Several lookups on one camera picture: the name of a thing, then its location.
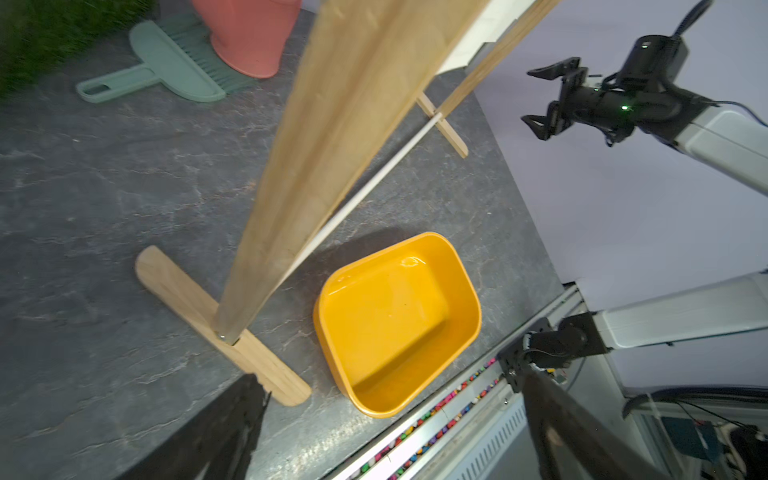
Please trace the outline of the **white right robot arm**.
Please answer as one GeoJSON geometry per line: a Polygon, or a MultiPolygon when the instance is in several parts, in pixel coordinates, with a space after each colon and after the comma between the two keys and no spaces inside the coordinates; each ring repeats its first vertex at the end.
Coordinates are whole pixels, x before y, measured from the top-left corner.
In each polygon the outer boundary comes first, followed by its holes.
{"type": "Polygon", "coordinates": [[[510,166],[621,384],[765,386],[766,126],[676,88],[655,38],[617,79],[569,58],[522,82],[510,166]]]}

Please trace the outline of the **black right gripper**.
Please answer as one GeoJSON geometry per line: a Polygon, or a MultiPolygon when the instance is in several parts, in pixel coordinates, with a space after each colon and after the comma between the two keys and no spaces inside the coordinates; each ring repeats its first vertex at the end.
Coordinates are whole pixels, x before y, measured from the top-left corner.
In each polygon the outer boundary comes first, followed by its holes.
{"type": "Polygon", "coordinates": [[[548,105],[544,115],[524,115],[521,120],[542,141],[559,135],[573,124],[582,124],[599,130],[607,144],[622,142],[635,129],[631,119],[632,96],[586,84],[587,69],[580,67],[580,61],[580,57],[569,57],[529,70],[527,75],[537,79],[561,78],[561,89],[558,99],[548,105]]]}

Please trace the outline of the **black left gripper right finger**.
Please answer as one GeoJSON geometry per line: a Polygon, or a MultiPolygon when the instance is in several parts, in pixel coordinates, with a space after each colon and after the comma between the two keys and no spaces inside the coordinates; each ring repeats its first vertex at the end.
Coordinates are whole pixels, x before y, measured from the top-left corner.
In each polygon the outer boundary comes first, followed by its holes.
{"type": "Polygon", "coordinates": [[[520,378],[529,432],[543,479],[563,477],[553,453],[553,433],[594,479],[669,477],[604,428],[545,373],[526,369],[520,378]]]}

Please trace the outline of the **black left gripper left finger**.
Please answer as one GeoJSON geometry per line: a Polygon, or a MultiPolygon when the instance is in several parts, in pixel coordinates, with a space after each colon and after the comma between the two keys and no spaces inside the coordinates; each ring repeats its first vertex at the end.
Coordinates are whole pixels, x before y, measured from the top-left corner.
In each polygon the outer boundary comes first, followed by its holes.
{"type": "Polygon", "coordinates": [[[244,374],[122,479],[243,479],[271,399],[244,374]]]}

